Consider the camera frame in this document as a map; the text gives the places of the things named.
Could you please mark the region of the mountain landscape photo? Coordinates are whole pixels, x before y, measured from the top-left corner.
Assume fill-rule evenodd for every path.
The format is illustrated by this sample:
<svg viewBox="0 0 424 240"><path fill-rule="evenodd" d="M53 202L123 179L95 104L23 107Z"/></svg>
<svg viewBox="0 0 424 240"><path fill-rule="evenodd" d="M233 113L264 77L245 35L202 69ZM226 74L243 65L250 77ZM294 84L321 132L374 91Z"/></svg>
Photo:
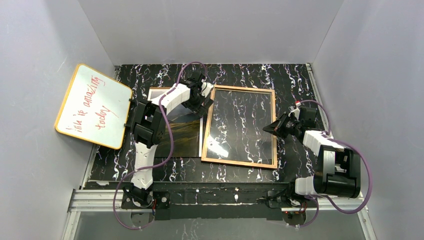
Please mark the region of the mountain landscape photo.
<svg viewBox="0 0 424 240"><path fill-rule="evenodd" d="M151 87L148 100L167 92L169 87ZM167 119L174 139L172 157L194 158L200 157L201 120L196 114L186 109L181 104L167 114ZM171 149L171 141L165 126L164 138L155 151L156 158L167 158Z"/></svg>

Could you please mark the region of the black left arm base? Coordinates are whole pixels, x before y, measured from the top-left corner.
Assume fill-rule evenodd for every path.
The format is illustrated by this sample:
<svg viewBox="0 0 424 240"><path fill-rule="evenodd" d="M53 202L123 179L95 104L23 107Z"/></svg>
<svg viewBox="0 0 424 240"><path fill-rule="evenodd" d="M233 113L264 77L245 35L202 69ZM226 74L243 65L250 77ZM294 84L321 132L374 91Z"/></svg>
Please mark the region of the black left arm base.
<svg viewBox="0 0 424 240"><path fill-rule="evenodd" d="M145 189L124 189L121 201L122 209L168 209L171 196L166 191L148 191Z"/></svg>

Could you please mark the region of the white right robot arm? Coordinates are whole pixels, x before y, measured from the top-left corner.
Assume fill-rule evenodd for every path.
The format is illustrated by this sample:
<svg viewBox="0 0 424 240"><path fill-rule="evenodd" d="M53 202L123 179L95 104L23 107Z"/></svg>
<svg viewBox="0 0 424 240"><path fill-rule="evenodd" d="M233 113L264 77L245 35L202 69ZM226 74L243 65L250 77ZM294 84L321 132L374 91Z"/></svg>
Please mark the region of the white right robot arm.
<svg viewBox="0 0 424 240"><path fill-rule="evenodd" d="M295 107L263 127L263 131L278 138L295 137L317 157L314 175L293 181L290 194L356 198L361 190L360 156L318 130L317 113L312 107Z"/></svg>

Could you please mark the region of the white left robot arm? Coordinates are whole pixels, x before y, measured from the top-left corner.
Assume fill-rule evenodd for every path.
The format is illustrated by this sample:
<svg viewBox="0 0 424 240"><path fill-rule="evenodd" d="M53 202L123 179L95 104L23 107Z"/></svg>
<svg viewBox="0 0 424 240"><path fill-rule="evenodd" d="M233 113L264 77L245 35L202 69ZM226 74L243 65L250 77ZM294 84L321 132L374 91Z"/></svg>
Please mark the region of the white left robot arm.
<svg viewBox="0 0 424 240"><path fill-rule="evenodd" d="M136 154L134 171L130 173L131 188L126 189L127 193L142 200L145 198L145 192L153 184L153 169L164 165L163 162L154 164L154 158L165 136L170 140L167 158L172 157L176 138L168 120L169 113L182 106L203 118L213 103L210 98L213 89L214 85L207 82L206 76L201 73L198 78L180 80L152 100L138 102L130 125Z"/></svg>

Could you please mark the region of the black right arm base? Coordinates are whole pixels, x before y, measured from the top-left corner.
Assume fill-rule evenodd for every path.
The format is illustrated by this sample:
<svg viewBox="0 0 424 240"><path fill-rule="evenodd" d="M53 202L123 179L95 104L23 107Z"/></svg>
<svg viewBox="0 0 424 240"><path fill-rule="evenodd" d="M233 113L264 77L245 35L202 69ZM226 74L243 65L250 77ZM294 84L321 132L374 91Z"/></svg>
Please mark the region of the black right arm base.
<svg viewBox="0 0 424 240"><path fill-rule="evenodd" d="M271 209L284 209L285 220L306 219L307 200L291 198L286 190L269 190L265 196L265 204Z"/></svg>

